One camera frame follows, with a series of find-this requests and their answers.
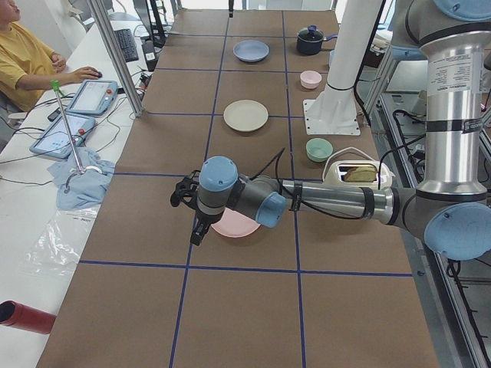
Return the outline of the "pink plate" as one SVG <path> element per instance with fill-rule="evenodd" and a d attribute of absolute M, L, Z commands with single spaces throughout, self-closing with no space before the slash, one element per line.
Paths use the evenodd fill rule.
<path fill-rule="evenodd" d="M 212 229 L 228 238 L 242 238 L 251 235 L 260 227 L 260 224 L 247 216 L 225 208 L 222 218 L 212 224 Z"/>

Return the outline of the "blue plate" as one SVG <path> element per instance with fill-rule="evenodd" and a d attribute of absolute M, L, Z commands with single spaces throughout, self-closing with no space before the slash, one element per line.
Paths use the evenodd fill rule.
<path fill-rule="evenodd" d="M 238 42 L 232 49 L 233 54 L 243 62 L 255 63 L 268 57 L 269 46 L 258 40 L 244 40 Z"/>

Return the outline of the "dark blue lidded pot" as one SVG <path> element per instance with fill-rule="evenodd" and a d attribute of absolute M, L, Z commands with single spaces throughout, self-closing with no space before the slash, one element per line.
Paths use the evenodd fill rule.
<path fill-rule="evenodd" d="M 334 40 L 337 37 L 338 34 L 325 35 L 316 25 L 309 25 L 297 33 L 296 49 L 298 53 L 303 55 L 316 55 L 321 51 L 324 42 Z"/>

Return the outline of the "light blue cloth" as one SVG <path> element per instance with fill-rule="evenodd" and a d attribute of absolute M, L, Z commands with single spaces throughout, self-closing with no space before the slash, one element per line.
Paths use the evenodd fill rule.
<path fill-rule="evenodd" d="M 82 175 L 77 174 L 72 154 L 48 167 L 58 188 L 56 205 L 60 210 L 85 209 L 101 204 L 114 174 L 115 164 L 101 159 L 92 149 L 79 147 L 77 153 L 85 168 Z"/>

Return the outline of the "green bowl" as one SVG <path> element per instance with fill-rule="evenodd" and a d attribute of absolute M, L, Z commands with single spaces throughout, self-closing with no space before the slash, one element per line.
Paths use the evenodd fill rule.
<path fill-rule="evenodd" d="M 312 138 L 310 139 L 306 145 L 306 154 L 307 157 L 317 163 L 321 163 L 327 160 L 334 152 L 333 146 L 331 143 L 323 138 Z"/>

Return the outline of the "white toaster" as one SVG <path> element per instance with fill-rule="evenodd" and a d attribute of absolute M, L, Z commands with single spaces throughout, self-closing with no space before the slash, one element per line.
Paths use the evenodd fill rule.
<path fill-rule="evenodd" d="M 339 156 L 352 153 L 361 159 L 336 160 Z M 356 166 L 374 166 L 377 170 L 377 178 L 373 182 L 345 182 L 344 174 Z M 325 186 L 349 186 L 349 187 L 368 187 L 371 189 L 384 189 L 392 186 L 395 174 L 385 163 L 366 154 L 364 151 L 347 147 L 333 153 L 326 161 L 322 173 L 322 182 Z"/>

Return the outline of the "clear plastic bag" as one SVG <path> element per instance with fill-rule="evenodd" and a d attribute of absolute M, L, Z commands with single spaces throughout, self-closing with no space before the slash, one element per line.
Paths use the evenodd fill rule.
<path fill-rule="evenodd" d="M 38 240 L 28 249 L 19 265 L 30 276 L 71 278 L 100 206 L 70 211 L 58 210 L 44 227 Z"/>

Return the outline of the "bread slice in toaster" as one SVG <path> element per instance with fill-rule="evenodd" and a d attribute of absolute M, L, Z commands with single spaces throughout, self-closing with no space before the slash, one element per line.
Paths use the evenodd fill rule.
<path fill-rule="evenodd" d="M 345 174 L 345 182 L 373 182 L 377 178 L 377 170 L 374 166 L 351 167 Z"/>

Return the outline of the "upper teach pendant tablet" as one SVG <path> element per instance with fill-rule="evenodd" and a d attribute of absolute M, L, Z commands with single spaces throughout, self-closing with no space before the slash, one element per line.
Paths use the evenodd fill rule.
<path fill-rule="evenodd" d="M 100 117 L 112 104 L 117 88 L 115 80 L 86 80 L 80 85 L 66 111 Z"/>

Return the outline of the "teach pendant tablet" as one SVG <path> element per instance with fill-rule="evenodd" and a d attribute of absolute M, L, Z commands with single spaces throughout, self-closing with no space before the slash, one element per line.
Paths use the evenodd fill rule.
<path fill-rule="evenodd" d="M 96 120 L 75 113 L 67 113 L 71 137 L 76 146 L 80 146 L 95 127 Z M 32 153 L 55 159 L 67 159 L 71 154 L 70 135 L 66 130 L 63 116 L 54 122 L 29 147 Z"/>
<path fill-rule="evenodd" d="M 80 85 L 66 111 L 100 117 L 112 104 L 117 88 L 115 80 L 86 80 Z"/>

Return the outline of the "lower teach pendant tablet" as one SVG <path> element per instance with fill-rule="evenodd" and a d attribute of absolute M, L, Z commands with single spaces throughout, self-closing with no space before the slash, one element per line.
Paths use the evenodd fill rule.
<path fill-rule="evenodd" d="M 95 127 L 96 120 L 75 113 L 67 113 L 71 137 L 76 146 L 80 146 Z M 32 153 L 55 159 L 67 159 L 71 154 L 70 135 L 66 130 L 63 116 L 54 122 L 29 147 Z"/>

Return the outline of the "metal rod green tip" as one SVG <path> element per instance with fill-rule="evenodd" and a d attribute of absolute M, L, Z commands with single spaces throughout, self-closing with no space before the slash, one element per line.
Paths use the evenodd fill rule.
<path fill-rule="evenodd" d="M 68 140 L 69 140 L 72 155 L 73 155 L 73 158 L 75 161 L 77 174 L 83 175 L 85 173 L 85 168 L 82 165 L 81 159 L 80 159 L 79 154 L 77 152 L 77 147 L 76 147 L 74 138 L 73 138 L 72 133 L 71 133 L 71 128 L 70 128 L 70 125 L 68 122 L 68 118 L 67 118 L 66 112 L 64 110 L 63 103 L 61 101 L 62 93 L 61 93 L 61 89 L 60 89 L 60 83 L 58 80 L 51 80 L 50 85 L 51 85 L 52 90 L 54 91 L 54 95 L 55 95 L 56 100 L 58 102 L 58 107 L 60 109 L 61 116 L 62 116 L 62 119 L 64 121 L 64 126 L 66 129 L 67 135 L 68 135 Z"/>

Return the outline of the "red cylinder bottle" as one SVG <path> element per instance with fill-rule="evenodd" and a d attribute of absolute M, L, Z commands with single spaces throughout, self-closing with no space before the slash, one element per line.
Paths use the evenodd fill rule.
<path fill-rule="evenodd" d="M 15 301 L 1 303 L 1 325 L 34 333 L 49 334 L 56 316 Z"/>

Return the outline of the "person in yellow shirt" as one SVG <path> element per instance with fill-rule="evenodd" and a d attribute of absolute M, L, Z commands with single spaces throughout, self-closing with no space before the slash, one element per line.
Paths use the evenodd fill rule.
<path fill-rule="evenodd" d="M 20 25 L 20 17 L 15 2 L 1 2 L 1 93 L 19 110 L 33 108 L 51 80 L 61 86 L 97 80 L 89 78 L 94 67 L 67 72 L 66 59 Z"/>

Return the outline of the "aluminium frame post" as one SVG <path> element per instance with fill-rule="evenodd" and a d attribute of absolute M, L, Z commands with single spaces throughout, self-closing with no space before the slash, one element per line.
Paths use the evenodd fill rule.
<path fill-rule="evenodd" d="M 138 118 L 143 112 L 143 105 L 130 76 L 127 62 L 124 60 L 123 53 L 117 43 L 112 24 L 107 15 L 107 10 L 101 0 L 87 0 L 87 4 L 97 24 L 104 46 L 107 49 L 122 88 L 126 93 L 133 114 Z"/>

